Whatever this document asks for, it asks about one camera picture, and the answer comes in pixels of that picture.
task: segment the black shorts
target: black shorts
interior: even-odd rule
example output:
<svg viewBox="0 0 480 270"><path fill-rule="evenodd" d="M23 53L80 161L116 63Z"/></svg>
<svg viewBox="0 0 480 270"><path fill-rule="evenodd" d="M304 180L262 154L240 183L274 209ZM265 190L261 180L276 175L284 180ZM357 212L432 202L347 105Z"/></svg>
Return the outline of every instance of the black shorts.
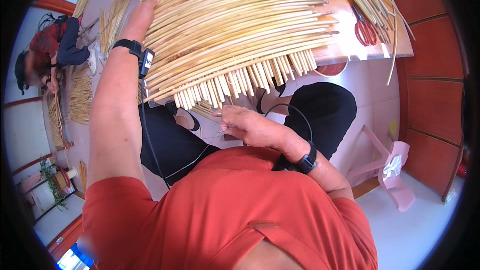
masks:
<svg viewBox="0 0 480 270"><path fill-rule="evenodd" d="M330 159L337 151L337 147L357 114L357 105L352 93L329 82L317 82L295 91L290 104L300 110L309 121L315 148L325 158ZM147 104L144 104L144 107L153 151L158 159L161 174L168 177L166 181L169 185L187 175L207 155L219 150L218 147L210 145L197 161L177 172L194 161L207 147L207 143L189 130L177 125L165 106L150 109ZM284 125L308 140L310 131L303 117L294 109L289 108L288 111L290 115L285 118ZM143 132L140 158L145 167L161 176L145 132Z"/></svg>

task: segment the black hair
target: black hair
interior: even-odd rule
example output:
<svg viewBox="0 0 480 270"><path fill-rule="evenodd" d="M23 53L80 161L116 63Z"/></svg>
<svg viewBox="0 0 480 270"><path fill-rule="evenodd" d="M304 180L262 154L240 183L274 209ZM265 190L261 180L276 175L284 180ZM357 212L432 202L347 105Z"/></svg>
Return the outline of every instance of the black hair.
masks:
<svg viewBox="0 0 480 270"><path fill-rule="evenodd" d="M24 95L25 89L28 89L27 78L25 76L25 56L27 51L22 51L15 62L15 77L17 78L18 89L21 90L21 94Z"/></svg>

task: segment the white shoe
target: white shoe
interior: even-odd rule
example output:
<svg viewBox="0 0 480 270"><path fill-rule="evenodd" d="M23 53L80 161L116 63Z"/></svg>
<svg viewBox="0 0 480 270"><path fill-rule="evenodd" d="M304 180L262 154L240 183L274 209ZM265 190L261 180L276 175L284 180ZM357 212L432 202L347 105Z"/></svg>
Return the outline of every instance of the white shoe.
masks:
<svg viewBox="0 0 480 270"><path fill-rule="evenodd" d="M97 72L97 55L95 54L95 49L89 49L90 57L87 59L88 67L90 67L90 71L92 75L95 75Z"/></svg>

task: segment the white floor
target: white floor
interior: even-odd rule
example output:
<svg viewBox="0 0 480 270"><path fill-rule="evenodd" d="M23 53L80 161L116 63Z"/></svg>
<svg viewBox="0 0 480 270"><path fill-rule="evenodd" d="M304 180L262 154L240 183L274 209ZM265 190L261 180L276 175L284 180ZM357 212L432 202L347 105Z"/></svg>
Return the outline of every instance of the white floor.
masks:
<svg viewBox="0 0 480 270"><path fill-rule="evenodd" d="M448 225L463 187L463 179L456 177L451 189L456 197L444 205L436 192L404 172L401 175L416 197L407 211L399 212L380 187L356 200L370 222L380 270L417 269Z"/></svg>

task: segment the black cable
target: black cable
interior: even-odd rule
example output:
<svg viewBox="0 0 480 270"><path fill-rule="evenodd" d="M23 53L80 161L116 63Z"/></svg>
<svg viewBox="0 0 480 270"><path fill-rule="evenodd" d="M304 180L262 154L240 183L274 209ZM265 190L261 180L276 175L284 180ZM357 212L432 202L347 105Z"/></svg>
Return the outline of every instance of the black cable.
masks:
<svg viewBox="0 0 480 270"><path fill-rule="evenodd" d="M145 80L142 78L141 79L141 86L143 87L144 85L144 82ZM147 137L147 141L148 141L148 145L150 146L150 151L152 152L152 155L153 155L153 159L155 160L155 163L156 163L156 167L158 169L158 172L160 174L160 177L163 179L163 181L165 182L165 185L166 187L170 190L170 186L169 184L167 183L167 181L165 180L163 174L162 174L162 171L160 170L160 165L159 165L159 161L157 160L157 156L155 155L155 151L153 151L153 145L152 145L152 141L150 140L150 135L148 134L148 130L147 130L147 123L145 121L145 107L144 107L144 93L143 92L140 92L141 93L141 101L140 101L140 105L141 105L141 126L143 127L143 131L145 132L145 135Z"/></svg>
<svg viewBox="0 0 480 270"><path fill-rule="evenodd" d="M265 113L265 117L267 117L268 113L270 113L274 108L276 108L276 107L279 106L279 105L286 105L286 106L288 106L288 107L291 107L292 109L294 109L295 111L297 111L297 112L303 117L303 119L305 119L305 122L306 122L307 125L308 125L308 129L310 130L310 140L309 140L309 141L313 142L313 141L314 141L314 138L313 138L313 135L312 135L312 128L311 128L311 126L310 126L310 123L308 122L307 117L305 117L305 115L303 115L303 113L300 112L300 110L298 110L296 107L294 107L294 106L292 106L292 105L289 105L289 104L283 104L283 103L282 103L282 104L276 104L276 105L274 105L273 107L271 107L271 108Z"/></svg>

